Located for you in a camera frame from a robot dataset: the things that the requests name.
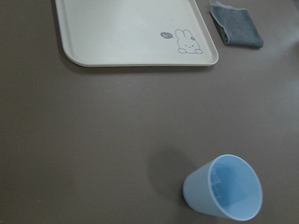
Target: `tray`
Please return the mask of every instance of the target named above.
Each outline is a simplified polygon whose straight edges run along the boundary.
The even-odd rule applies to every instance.
[[[56,0],[62,44],[82,66],[210,66],[195,0]]]

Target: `folded cloth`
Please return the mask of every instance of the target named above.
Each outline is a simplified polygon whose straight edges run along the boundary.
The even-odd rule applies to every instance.
[[[216,1],[211,3],[211,13],[220,26],[220,33],[225,43],[255,48],[263,46],[263,40],[247,9],[233,8]]]

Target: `cup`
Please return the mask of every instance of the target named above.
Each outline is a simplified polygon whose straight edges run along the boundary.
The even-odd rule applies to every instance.
[[[252,219],[263,202],[262,187],[253,168],[229,154],[188,175],[183,194],[193,210],[237,221]]]

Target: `rabbit face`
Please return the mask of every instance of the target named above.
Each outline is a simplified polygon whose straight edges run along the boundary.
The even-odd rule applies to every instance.
[[[189,30],[185,29],[183,31],[181,29],[177,29],[176,36],[178,38],[179,53],[202,54],[199,44]]]

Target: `speech bubble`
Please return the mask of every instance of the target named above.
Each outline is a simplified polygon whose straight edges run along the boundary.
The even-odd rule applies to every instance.
[[[163,32],[160,34],[161,37],[165,38],[165,39],[170,39],[170,38],[173,38],[173,35],[171,33],[166,33],[166,32]]]

